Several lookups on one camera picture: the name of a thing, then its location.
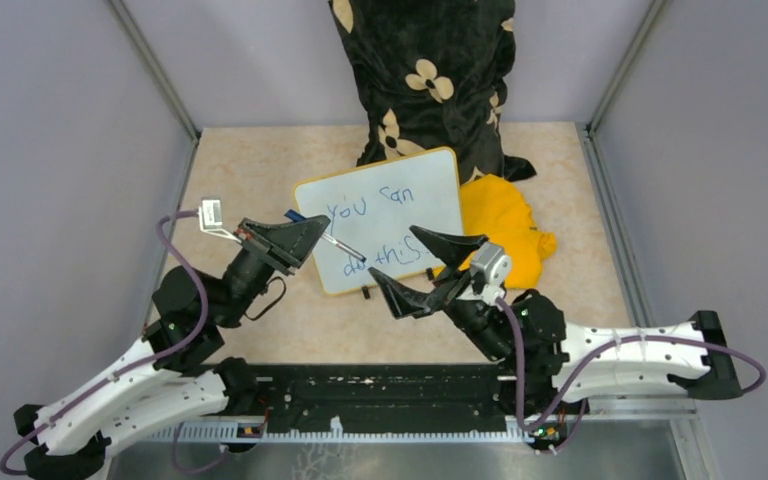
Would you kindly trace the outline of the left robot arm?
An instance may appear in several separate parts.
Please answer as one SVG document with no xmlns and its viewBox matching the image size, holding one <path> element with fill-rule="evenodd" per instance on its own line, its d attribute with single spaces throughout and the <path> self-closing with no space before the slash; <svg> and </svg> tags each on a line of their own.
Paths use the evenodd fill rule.
<svg viewBox="0 0 768 480">
<path fill-rule="evenodd" d="M 88 479 L 157 431 L 256 410 L 260 388 L 252 367 L 240 357 L 217 364 L 209 358 L 222 347 L 223 331 L 248 317 L 257 296 L 303 265 L 329 220 L 244 219 L 228 230 L 210 205 L 191 215 L 203 233 L 235 243 L 237 255 L 221 277 L 180 259 L 153 294 L 157 320 L 123 354 L 62 399 L 16 410 L 25 476 Z"/>
</svg>

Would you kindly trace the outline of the blue marker cap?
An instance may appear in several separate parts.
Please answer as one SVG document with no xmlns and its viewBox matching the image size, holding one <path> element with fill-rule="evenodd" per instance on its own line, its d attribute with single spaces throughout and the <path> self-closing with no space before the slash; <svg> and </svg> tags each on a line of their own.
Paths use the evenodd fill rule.
<svg viewBox="0 0 768 480">
<path fill-rule="evenodd" d="M 295 211 L 295 210 L 292 210 L 292 209 L 288 209 L 288 210 L 287 210 L 287 211 L 284 213 L 284 216 L 285 216 L 287 219 L 291 220 L 292 222 L 303 222 L 303 221 L 305 221 L 305 220 L 306 220 L 306 217 L 305 217 L 305 216 L 303 216 L 302 214 L 300 214 L 300 213 L 298 213 L 297 211 Z"/>
</svg>

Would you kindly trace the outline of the yellow-framed whiteboard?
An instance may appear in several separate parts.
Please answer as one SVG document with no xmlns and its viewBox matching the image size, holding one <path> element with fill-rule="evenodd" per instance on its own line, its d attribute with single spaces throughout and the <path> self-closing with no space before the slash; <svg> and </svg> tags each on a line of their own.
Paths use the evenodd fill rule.
<svg viewBox="0 0 768 480">
<path fill-rule="evenodd" d="M 463 232 L 457 160 L 448 147 L 308 180 L 296 185 L 294 198 L 300 214 L 327 216 L 328 234 L 365 258 L 320 242 L 313 260 L 328 295 L 373 285 L 371 267 L 396 279 L 440 267 L 412 225 Z"/>
</svg>

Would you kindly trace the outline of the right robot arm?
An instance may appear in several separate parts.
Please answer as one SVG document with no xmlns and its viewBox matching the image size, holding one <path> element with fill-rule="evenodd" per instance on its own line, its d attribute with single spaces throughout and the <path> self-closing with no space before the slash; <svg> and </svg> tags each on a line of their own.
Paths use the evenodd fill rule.
<svg viewBox="0 0 768 480">
<path fill-rule="evenodd" d="M 659 328 L 576 324 L 536 289 L 507 302 L 513 259 L 487 236 L 410 230 L 444 268 L 428 292 L 370 268 L 391 314 L 443 313 L 487 360 L 510 371 L 514 405 L 526 414 L 600 396 L 731 400 L 745 392 L 734 365 L 738 354 L 714 311 Z"/>
</svg>

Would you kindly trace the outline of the white marker pen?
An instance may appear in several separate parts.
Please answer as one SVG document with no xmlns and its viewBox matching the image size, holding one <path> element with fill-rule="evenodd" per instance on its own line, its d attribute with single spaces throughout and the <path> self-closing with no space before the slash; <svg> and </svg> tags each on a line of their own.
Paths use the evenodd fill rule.
<svg viewBox="0 0 768 480">
<path fill-rule="evenodd" d="M 341 251 L 347 253 L 350 257 L 352 257 L 352 258 L 354 258 L 354 259 L 356 259 L 356 260 L 358 260 L 358 261 L 360 261 L 362 263 L 364 263 L 367 260 L 367 258 L 362 253 L 360 253 L 359 251 L 357 251 L 356 249 L 352 248 L 351 246 L 349 246 L 345 242 L 340 241 L 339 239 L 333 237 L 332 235 L 330 235 L 328 233 L 323 233 L 322 236 L 321 236 L 321 239 L 326 241 L 326 242 L 328 242 L 328 243 L 330 243 L 331 245 L 335 246 L 336 248 L 340 249 Z"/>
</svg>

